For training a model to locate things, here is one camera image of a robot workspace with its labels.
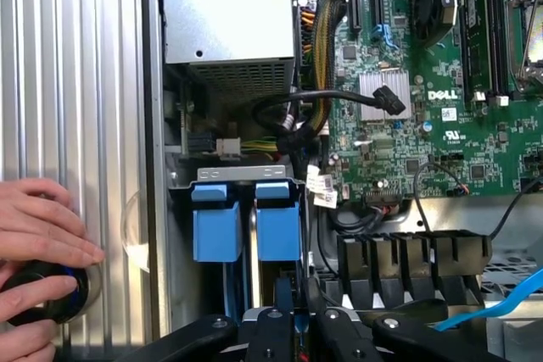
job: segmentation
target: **finger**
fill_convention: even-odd
[[[0,268],[0,288],[8,281],[9,277],[13,276],[21,267],[23,267],[23,264],[23,262],[8,261]]]
[[[16,221],[9,223],[9,225],[3,226],[2,230],[48,237],[55,241],[66,243],[74,248],[79,248],[82,251],[89,253],[91,256],[95,253],[102,253],[102,249],[94,243],[77,237],[58,226],[51,225],[43,220],[32,218],[25,214],[21,214]]]
[[[40,349],[32,355],[16,359],[14,362],[53,362],[55,353],[56,348],[52,343],[49,343],[45,348]]]
[[[60,226],[62,229],[79,237],[84,237],[87,232],[85,224],[83,224],[79,216],[61,203],[51,201],[50,199],[25,197],[14,200],[13,206],[25,214]]]
[[[0,258],[41,260],[49,263],[85,268],[104,260],[104,251],[97,248],[89,254],[79,248],[30,233],[0,231]]]
[[[18,326],[0,335],[0,362],[12,362],[17,358],[45,348],[56,336],[57,325],[52,320],[42,320]]]
[[[7,321],[38,304],[63,298],[76,288],[74,277],[50,276],[1,292],[0,321]]]
[[[13,187],[28,195],[46,195],[66,208],[72,208],[72,197],[58,182],[48,178],[25,178],[14,181]]]

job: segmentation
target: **metal side panel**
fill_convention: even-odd
[[[67,186],[108,258],[103,292],[61,330],[68,360],[148,340],[148,275],[126,256],[123,209],[146,227],[141,0],[0,0],[0,178]]]

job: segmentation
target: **black roll of tape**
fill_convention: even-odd
[[[84,314],[99,294],[100,272],[97,266],[74,269],[40,261],[27,263],[4,283],[0,292],[50,276],[72,276],[77,280],[77,288],[63,298],[47,301],[40,307],[16,315],[8,321],[9,324],[21,326],[39,320],[54,320],[58,324],[64,324]]]

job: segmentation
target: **wire connector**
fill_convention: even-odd
[[[386,85],[378,88],[377,91],[373,93],[373,96],[381,103],[381,109],[387,114],[395,116],[406,110],[406,106],[403,102],[401,102],[396,94]]]

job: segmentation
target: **blue plastic latch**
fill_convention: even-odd
[[[226,186],[196,186],[194,202],[224,202]],[[238,260],[242,249],[239,204],[231,208],[193,211],[193,257],[197,262],[229,263]]]
[[[258,183],[258,199],[289,198],[288,183]],[[256,210],[258,257],[262,261],[296,261],[300,257],[299,204]]]

